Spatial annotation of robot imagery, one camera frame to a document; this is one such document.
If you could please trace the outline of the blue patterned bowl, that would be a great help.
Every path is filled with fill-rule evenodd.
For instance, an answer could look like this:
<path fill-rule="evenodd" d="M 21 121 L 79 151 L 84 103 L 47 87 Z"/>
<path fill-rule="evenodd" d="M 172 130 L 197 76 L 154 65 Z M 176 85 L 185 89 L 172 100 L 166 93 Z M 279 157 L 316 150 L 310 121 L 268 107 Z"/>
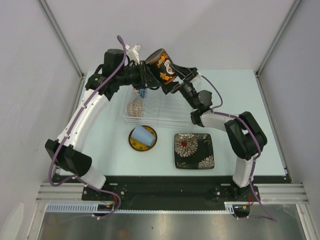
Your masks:
<path fill-rule="evenodd" d="M 136 88 L 133 88 L 133 92 L 135 95 L 137 95 L 138 97 L 140 98 L 145 98 L 146 95 L 147 95 L 147 89 L 136 89 Z"/>

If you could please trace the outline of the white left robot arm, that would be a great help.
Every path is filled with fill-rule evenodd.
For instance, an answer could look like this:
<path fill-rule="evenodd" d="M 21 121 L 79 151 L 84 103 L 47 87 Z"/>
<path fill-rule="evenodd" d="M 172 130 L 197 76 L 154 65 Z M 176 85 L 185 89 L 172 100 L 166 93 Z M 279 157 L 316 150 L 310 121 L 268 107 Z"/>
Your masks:
<path fill-rule="evenodd" d="M 85 141 L 100 112 L 120 87 L 133 86 L 139 90 L 164 85 L 158 65 L 162 54 L 165 50 L 160 48 L 146 60 L 138 60 L 135 53 L 127 53 L 125 49 L 105 52 L 103 64 L 88 78 L 81 103 L 67 126 L 55 140 L 48 139 L 45 143 L 51 168 L 57 166 L 72 173 L 71 178 L 92 187 L 100 200 L 110 196 L 106 177 L 93 166 L 92 158 L 82 152 Z"/>

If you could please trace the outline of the red lacquer cup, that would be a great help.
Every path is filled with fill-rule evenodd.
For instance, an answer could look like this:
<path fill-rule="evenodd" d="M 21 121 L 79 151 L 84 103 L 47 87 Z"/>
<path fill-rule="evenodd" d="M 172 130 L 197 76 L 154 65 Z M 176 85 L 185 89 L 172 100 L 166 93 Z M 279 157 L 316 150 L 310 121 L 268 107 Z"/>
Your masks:
<path fill-rule="evenodd" d="M 145 63 L 155 79 L 160 83 L 160 87 L 165 94 L 170 93 L 178 84 L 175 81 L 178 75 L 171 67 L 172 59 L 164 48 L 160 48 L 149 55 Z"/>

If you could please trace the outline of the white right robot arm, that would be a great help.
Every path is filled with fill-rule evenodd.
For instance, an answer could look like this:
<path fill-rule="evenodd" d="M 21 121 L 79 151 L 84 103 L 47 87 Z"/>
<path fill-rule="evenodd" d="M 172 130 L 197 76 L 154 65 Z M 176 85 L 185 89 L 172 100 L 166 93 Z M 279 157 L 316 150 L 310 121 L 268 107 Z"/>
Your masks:
<path fill-rule="evenodd" d="M 182 67 L 173 63 L 169 66 L 182 80 L 182 83 L 176 85 L 171 92 L 180 92 L 193 108 L 190 113 L 192 123 L 203 128 L 226 132 L 231 148 L 237 156 L 235 172 L 232 176 L 235 185 L 230 188 L 230 194 L 235 200 L 242 201 L 249 194 L 247 186 L 253 184 L 257 158 L 268 143 L 265 133 L 249 111 L 240 115 L 217 111 L 224 103 L 223 98 L 212 82 L 198 73 L 197 68 Z M 195 90 L 192 81 L 196 77 L 203 78 L 211 85 L 220 99 L 219 105 L 213 106 L 210 91 Z"/>

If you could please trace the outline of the black floral square plate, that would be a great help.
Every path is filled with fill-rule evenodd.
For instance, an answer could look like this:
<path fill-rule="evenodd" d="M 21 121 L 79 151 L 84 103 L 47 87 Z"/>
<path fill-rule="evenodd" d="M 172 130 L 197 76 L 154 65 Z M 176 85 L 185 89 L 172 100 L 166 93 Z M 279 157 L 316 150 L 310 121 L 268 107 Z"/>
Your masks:
<path fill-rule="evenodd" d="M 183 170 L 211 170 L 215 167 L 212 137 L 208 133 L 174 135 L 174 164 Z"/>

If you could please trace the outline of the brown patterned bowl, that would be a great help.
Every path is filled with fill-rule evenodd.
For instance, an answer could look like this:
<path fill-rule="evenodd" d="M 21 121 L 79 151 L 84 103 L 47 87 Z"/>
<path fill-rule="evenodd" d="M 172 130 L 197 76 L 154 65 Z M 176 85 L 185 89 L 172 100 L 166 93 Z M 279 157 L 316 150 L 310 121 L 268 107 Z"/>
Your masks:
<path fill-rule="evenodd" d="M 135 98 L 128 103 L 126 112 L 129 117 L 141 118 L 143 114 L 143 103 L 139 98 Z"/>

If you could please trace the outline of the white wire dish rack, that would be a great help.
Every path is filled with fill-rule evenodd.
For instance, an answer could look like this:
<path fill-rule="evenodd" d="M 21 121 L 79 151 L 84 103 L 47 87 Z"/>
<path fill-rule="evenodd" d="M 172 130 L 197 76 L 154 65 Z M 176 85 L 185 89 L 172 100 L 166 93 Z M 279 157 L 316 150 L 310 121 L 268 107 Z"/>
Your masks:
<path fill-rule="evenodd" d="M 134 99 L 140 99 L 143 105 L 142 117 L 127 114 L 127 105 Z M 190 113 L 193 111 L 180 92 L 165 95 L 161 88 L 147 89 L 145 98 L 135 95 L 133 87 L 127 89 L 122 107 L 122 116 L 129 124 L 153 125 L 172 128 L 192 127 Z"/>

